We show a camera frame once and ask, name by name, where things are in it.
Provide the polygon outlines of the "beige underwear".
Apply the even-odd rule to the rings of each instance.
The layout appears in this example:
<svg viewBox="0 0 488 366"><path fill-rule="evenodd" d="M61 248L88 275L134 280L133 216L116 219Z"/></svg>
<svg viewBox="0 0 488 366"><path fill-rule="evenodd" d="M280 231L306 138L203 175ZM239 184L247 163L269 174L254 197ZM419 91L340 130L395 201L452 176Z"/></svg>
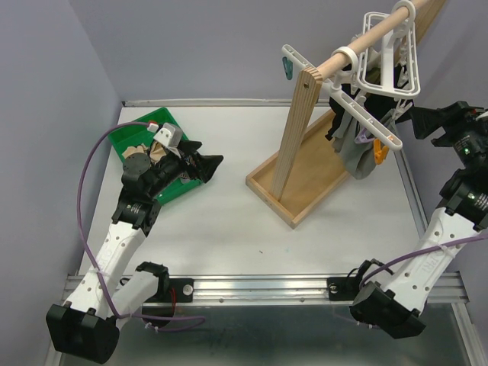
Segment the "beige underwear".
<svg viewBox="0 0 488 366"><path fill-rule="evenodd" d="M138 146L129 146L122 153L122 156L124 159L126 159L135 153L145 153L146 155L148 155L153 165L155 165L162 158L168 155L164 146L161 143L157 141L152 141L150 146L146 146L143 143Z"/></svg>

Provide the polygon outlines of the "grey underwear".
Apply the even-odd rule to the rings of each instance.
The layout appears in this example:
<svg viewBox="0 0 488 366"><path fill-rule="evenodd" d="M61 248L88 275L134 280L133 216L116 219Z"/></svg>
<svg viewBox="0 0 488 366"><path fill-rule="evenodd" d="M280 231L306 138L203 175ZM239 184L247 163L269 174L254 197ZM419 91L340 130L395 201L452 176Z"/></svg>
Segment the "grey underwear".
<svg viewBox="0 0 488 366"><path fill-rule="evenodd" d="M361 126L350 114L337 114L329 130L332 148L341 159L345 170L355 179L368 177L377 164L374 161L373 143L356 143Z"/></svg>

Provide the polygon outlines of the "wooden clothes rack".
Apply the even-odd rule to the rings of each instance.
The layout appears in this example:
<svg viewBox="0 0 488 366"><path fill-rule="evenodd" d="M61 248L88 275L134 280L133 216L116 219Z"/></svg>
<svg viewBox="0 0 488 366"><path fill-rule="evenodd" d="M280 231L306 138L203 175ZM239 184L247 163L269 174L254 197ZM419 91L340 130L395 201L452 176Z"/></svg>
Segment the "wooden clothes rack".
<svg viewBox="0 0 488 366"><path fill-rule="evenodd" d="M410 2L416 7L417 51L418 43L442 9L443 2ZM369 95L353 87L358 57L370 46L379 50L377 42L408 15L407 8L392 9L388 13L369 11L363 17L361 32L350 44L334 50L321 65L302 70L294 65L298 71L297 81L280 148L246 176L246 185L289 226L298 226L351 176L332 148L332 140L325 138L335 113L329 106L331 97L322 89L323 81L330 79L334 86L342 89L343 84L350 84L350 97L364 107ZM387 112L379 121L394 133L394 123L412 104Z"/></svg>

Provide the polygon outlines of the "blue striped underwear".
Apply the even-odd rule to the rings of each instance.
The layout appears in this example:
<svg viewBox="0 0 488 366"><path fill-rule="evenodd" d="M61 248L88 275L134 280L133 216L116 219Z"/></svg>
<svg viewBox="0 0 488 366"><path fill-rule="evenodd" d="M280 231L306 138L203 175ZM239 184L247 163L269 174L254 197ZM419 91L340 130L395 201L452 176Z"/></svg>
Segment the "blue striped underwear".
<svg viewBox="0 0 488 366"><path fill-rule="evenodd" d="M183 165L184 172L183 176L186 177L188 180L192 181L200 181L200 153L193 152L190 154L186 154L180 158L180 163Z"/></svg>

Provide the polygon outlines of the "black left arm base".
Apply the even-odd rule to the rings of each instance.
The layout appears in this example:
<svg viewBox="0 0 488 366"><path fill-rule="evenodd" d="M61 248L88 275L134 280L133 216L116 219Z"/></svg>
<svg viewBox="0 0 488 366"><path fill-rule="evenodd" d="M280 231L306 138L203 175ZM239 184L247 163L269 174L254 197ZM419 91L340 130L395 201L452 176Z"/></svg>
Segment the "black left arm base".
<svg viewBox="0 0 488 366"><path fill-rule="evenodd" d="M169 269L163 264L142 262L136 267L139 272L150 273L158 278L154 291L150 291L150 297L144 303L191 303L194 293L193 278L175 278L169 274Z"/></svg>

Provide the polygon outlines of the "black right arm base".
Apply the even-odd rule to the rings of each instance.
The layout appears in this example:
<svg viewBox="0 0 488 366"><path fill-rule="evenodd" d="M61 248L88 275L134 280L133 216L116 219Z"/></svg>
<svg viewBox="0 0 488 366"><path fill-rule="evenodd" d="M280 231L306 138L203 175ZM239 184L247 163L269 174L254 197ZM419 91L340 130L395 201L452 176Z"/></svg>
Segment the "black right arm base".
<svg viewBox="0 0 488 366"><path fill-rule="evenodd" d="M360 289L360 283L372 265L380 267L383 263L377 259L365 260L359 267L353 268L347 275L332 276L327 279L327 291L331 301L352 301Z"/></svg>

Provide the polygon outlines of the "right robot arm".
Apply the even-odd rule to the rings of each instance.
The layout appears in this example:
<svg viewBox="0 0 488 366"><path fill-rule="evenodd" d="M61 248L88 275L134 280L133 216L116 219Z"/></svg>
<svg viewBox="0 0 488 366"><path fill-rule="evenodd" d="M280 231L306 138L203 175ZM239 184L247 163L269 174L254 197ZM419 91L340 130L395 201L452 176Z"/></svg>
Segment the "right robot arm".
<svg viewBox="0 0 488 366"><path fill-rule="evenodd" d="M452 148L462 163L440 190L441 201L414 252L351 279L350 306L359 323L376 326L394 339L418 336L429 293L451 261L487 228L487 110L457 101L445 108L409 111L416 139L438 129L435 147Z"/></svg>

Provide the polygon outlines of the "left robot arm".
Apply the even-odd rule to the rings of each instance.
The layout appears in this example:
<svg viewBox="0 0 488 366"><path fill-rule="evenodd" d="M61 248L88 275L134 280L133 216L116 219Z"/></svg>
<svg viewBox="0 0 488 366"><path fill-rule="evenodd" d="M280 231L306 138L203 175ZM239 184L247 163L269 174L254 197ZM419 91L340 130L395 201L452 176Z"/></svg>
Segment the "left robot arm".
<svg viewBox="0 0 488 366"><path fill-rule="evenodd" d="M153 162L146 152L134 152L123 162L122 189L104 242L91 267L64 304L53 305L46 321L58 352L104 364L113 355L120 331L151 298L169 294L169 270L143 262L121 285L129 261L149 235L161 210L157 197L181 175L203 183L213 177L222 155L201 155L201 143L184 140L174 152Z"/></svg>

